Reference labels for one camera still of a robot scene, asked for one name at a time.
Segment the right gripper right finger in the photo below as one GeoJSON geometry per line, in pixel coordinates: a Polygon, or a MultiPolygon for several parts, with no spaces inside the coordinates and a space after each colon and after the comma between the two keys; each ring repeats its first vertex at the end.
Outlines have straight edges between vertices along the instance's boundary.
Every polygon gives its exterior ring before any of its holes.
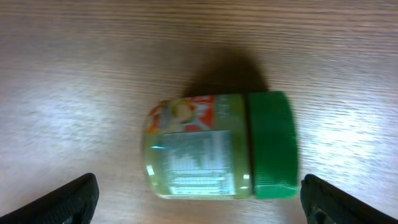
{"type": "Polygon", "coordinates": [[[308,224],[397,224],[397,219],[313,174],[307,174],[301,186],[300,201],[308,224]]]}

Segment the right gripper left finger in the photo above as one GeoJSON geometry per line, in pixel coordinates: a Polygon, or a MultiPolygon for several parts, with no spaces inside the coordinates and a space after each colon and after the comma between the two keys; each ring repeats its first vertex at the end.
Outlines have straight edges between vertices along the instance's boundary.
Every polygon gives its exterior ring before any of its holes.
{"type": "Polygon", "coordinates": [[[96,176],[87,173],[1,217],[3,224],[90,224],[100,196],[96,176]]]}

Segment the green lid jar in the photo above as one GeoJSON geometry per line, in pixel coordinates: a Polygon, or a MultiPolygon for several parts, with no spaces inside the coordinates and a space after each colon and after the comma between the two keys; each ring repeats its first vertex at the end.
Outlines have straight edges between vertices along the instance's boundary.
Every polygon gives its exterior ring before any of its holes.
{"type": "Polygon", "coordinates": [[[281,91],[161,101],[147,115],[149,184],[166,199],[280,199],[296,195],[294,117],[281,91]]]}

